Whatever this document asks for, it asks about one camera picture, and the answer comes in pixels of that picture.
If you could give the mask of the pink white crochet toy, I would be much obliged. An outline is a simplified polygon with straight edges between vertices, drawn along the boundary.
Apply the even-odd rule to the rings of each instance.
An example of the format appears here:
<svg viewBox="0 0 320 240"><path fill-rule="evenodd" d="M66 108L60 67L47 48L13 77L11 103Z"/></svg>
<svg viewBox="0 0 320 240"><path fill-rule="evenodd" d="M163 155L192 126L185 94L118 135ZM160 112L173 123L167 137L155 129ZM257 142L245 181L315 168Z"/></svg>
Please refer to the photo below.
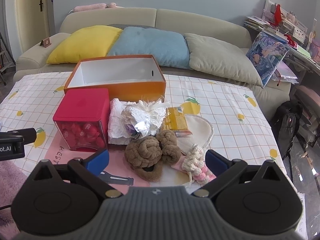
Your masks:
<svg viewBox="0 0 320 240"><path fill-rule="evenodd" d="M207 167L204 158L204 150L199 145L193 145L185 155L181 169L188 174L189 183L205 185L216 178Z"/></svg>

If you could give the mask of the round cream cloth pad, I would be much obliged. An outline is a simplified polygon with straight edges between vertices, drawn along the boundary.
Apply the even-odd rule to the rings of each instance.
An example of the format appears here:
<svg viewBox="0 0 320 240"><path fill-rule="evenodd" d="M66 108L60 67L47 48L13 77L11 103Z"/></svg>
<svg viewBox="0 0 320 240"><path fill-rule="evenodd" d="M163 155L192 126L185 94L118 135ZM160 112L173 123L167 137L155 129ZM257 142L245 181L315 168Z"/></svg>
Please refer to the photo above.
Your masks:
<svg viewBox="0 0 320 240"><path fill-rule="evenodd" d="M177 138L177 145L182 153L186 155L195 145L203 150L207 149L214 135L212 124L207 119L193 114L186 114L185 119L191 134Z"/></svg>

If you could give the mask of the white tissue paper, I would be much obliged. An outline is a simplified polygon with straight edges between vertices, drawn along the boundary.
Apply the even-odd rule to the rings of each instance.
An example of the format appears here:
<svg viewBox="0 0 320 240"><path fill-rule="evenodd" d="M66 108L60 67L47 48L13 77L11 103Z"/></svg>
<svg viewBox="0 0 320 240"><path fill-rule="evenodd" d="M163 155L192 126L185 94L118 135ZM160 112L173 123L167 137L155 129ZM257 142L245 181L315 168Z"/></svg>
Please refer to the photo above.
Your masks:
<svg viewBox="0 0 320 240"><path fill-rule="evenodd" d="M110 101L110 114L108 119L108 143L112 145L127 145L131 140L137 139L138 134L127 129L121 122L121 113L127 105L135 105L136 102L120 101L114 98Z"/></svg>

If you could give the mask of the brown fluffy plush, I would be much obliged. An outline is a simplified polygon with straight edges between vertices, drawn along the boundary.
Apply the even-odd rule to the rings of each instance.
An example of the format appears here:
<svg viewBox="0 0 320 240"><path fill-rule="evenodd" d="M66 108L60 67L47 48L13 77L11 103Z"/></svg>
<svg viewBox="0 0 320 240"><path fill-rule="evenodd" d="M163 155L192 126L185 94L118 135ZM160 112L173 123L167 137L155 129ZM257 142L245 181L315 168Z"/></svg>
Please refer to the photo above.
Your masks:
<svg viewBox="0 0 320 240"><path fill-rule="evenodd" d="M158 182L163 164L176 164L181 157L177 137L171 130L131 141L125 148L125 159L135 174L149 182Z"/></svg>

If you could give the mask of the yellow snack packet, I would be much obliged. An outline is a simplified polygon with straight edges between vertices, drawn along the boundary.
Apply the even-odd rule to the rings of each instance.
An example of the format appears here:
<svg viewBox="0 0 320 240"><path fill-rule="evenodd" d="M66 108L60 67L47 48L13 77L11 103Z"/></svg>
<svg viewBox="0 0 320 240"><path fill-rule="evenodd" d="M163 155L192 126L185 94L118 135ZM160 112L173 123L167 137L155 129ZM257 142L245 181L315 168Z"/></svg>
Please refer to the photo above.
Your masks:
<svg viewBox="0 0 320 240"><path fill-rule="evenodd" d="M178 138L192 135L181 107L168 107L166 109L162 130L170 130Z"/></svg>

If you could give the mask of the silver white wrapping bundle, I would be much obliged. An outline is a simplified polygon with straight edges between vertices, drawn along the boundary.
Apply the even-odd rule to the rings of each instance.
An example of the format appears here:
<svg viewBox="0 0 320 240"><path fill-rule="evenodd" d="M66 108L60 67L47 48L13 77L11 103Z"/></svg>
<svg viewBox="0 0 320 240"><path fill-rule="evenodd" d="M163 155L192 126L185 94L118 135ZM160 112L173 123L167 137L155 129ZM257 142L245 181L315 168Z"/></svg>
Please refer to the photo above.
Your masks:
<svg viewBox="0 0 320 240"><path fill-rule="evenodd" d="M127 104L120 115L121 124L131 139L154 136L161 128L169 106L170 102L161 99Z"/></svg>

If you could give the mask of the pink placemat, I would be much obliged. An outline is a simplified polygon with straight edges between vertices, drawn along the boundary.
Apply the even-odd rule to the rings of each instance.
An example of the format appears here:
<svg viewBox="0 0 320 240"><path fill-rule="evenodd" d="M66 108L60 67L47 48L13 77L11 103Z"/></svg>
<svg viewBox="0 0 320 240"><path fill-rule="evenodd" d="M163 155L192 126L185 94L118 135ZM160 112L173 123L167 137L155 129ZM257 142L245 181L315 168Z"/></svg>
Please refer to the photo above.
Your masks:
<svg viewBox="0 0 320 240"><path fill-rule="evenodd" d="M124 157L124 150L124 146L109 145L109 163L104 169L106 175L117 180L117 183L112 186L122 193L127 192L130 182L133 183L133 186L141 187L189 186L188 175L167 164L163 165L163 173L158 182L143 180L129 167ZM56 133L44 158L49 159L53 164L65 164L73 158L85 159L90 155L91 152L70 151L61 134Z"/></svg>

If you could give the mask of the purple fluffy rug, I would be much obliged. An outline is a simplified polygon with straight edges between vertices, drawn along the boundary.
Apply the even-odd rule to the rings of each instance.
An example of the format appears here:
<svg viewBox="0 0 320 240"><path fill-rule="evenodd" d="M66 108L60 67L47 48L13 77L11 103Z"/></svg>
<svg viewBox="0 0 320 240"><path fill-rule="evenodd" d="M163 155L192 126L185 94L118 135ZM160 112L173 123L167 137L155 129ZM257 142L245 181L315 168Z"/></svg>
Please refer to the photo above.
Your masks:
<svg viewBox="0 0 320 240"><path fill-rule="evenodd" d="M1 161L1 239L12 239L19 230L10 206L27 176L11 161Z"/></svg>

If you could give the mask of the lemon print tablecloth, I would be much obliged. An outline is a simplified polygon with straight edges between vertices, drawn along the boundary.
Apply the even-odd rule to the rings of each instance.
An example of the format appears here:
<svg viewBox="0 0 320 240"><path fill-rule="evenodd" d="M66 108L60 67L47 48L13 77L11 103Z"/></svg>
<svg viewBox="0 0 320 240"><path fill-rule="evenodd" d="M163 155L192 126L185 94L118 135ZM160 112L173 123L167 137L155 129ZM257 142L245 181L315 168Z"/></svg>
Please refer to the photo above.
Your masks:
<svg viewBox="0 0 320 240"><path fill-rule="evenodd" d="M26 176L44 158L56 133L53 116L65 96L64 87L71 72L27 75L16 82L1 103L1 131L24 128L36 130L36 140L24 147L25 157L10 160ZM214 128L210 145L223 157L242 159L250 165L260 165L271 159L284 168L271 127L260 110L253 92L242 86L195 77L163 75L166 80L163 102L169 107L181 107L184 115L193 114L207 119ZM185 155L169 165L181 171ZM116 184L103 171L102 179ZM185 186L191 192L200 187L194 182Z"/></svg>

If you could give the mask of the red lidded candy box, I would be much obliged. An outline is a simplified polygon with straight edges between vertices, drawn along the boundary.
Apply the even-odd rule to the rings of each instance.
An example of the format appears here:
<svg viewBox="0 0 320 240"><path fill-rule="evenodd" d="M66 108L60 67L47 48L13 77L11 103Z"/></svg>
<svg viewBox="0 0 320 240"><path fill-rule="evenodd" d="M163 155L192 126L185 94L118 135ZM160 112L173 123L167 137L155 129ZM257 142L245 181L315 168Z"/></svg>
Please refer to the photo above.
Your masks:
<svg viewBox="0 0 320 240"><path fill-rule="evenodd" d="M107 147L110 98L106 88L69 89L54 116L71 151L96 151Z"/></svg>

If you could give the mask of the black backpack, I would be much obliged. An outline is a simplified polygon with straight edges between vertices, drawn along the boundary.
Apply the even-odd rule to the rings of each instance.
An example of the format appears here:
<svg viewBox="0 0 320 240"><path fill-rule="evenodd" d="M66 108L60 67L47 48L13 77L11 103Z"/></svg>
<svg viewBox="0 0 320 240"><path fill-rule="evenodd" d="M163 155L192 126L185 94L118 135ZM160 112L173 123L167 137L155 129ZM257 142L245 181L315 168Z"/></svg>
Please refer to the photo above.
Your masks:
<svg viewBox="0 0 320 240"><path fill-rule="evenodd" d="M270 126L282 159L285 159L291 151L293 139L300 127L299 121L302 113L303 106L301 102L290 100L282 103L277 108L270 121Z"/></svg>

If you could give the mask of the pink office chair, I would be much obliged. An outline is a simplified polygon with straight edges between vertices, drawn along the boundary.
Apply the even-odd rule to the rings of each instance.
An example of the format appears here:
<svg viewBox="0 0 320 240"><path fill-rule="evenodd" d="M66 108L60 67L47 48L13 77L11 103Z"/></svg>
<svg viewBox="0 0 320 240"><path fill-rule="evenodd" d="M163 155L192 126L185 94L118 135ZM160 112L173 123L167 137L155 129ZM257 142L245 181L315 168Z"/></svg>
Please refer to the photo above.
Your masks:
<svg viewBox="0 0 320 240"><path fill-rule="evenodd" d="M319 139L319 95L303 85L296 86L295 98L303 107L300 118L299 135L304 139L304 147L313 147Z"/></svg>

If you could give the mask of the blue patterned cushion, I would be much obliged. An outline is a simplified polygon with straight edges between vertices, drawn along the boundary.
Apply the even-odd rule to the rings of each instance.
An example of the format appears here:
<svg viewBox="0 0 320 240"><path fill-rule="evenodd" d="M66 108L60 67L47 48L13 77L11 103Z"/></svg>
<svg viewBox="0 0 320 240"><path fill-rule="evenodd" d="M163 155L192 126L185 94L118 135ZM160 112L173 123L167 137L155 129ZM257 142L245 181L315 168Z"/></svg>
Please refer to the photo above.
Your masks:
<svg viewBox="0 0 320 240"><path fill-rule="evenodd" d="M289 50L290 46L287 43L263 31L256 36L246 56L257 70L263 87L266 86Z"/></svg>

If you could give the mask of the wooden door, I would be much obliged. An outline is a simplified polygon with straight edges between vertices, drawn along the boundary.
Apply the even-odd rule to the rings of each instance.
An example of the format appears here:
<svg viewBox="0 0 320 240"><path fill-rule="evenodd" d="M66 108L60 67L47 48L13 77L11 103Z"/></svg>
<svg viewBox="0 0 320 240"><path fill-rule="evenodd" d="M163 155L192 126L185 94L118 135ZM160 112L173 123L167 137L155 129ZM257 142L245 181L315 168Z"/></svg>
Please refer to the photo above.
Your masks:
<svg viewBox="0 0 320 240"><path fill-rule="evenodd" d="M49 36L47 0L16 0L18 38L25 52Z"/></svg>

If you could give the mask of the cluttered desk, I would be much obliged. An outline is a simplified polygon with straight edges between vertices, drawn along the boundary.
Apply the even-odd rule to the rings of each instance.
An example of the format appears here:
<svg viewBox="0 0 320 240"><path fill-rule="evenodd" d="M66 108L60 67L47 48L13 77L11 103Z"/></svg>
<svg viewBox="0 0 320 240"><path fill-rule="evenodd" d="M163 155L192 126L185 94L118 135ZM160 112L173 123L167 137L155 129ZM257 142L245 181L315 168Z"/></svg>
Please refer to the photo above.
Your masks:
<svg viewBox="0 0 320 240"><path fill-rule="evenodd" d="M294 13L286 11L278 3L265 0L261 18L248 16L244 26L257 32L264 31L287 43L291 48L286 57L287 62L293 64L296 70L319 74L319 63L312 59L308 52L314 31L308 34L308 28L295 17Z"/></svg>

